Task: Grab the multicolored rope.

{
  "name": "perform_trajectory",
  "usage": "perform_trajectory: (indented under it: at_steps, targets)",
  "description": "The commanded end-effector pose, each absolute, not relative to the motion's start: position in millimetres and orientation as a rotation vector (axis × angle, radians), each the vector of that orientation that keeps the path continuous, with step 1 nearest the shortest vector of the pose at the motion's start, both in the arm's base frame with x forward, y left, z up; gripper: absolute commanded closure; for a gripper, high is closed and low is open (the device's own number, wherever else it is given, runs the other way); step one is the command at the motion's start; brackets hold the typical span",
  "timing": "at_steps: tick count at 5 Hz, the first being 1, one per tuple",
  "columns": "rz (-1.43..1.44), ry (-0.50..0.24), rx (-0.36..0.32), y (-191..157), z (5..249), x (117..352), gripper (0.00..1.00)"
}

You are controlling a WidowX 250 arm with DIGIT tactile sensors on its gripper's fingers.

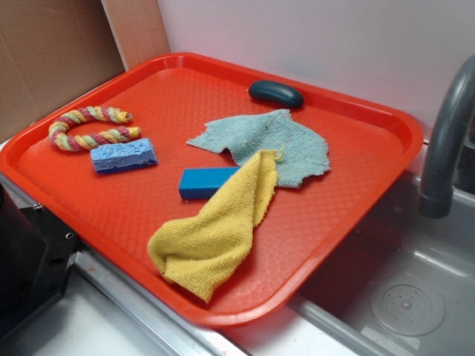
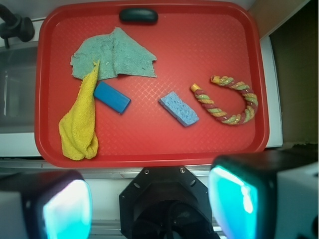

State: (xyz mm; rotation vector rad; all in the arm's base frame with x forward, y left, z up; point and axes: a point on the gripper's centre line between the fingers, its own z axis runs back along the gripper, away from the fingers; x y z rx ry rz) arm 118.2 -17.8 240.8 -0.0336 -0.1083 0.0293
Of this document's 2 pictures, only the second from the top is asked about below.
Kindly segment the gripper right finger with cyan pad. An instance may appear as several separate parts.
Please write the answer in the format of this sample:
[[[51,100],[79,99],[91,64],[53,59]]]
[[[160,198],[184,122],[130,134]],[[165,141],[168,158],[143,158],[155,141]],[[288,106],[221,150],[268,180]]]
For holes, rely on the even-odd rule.
[[[212,213],[229,239],[316,239],[319,159],[306,150],[217,157],[208,176]]]

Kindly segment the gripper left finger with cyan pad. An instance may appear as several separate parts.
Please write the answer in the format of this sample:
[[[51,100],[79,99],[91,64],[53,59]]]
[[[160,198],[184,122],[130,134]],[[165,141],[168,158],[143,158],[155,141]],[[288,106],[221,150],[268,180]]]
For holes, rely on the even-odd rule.
[[[92,214],[90,187],[78,171],[0,178],[2,239],[87,239]]]

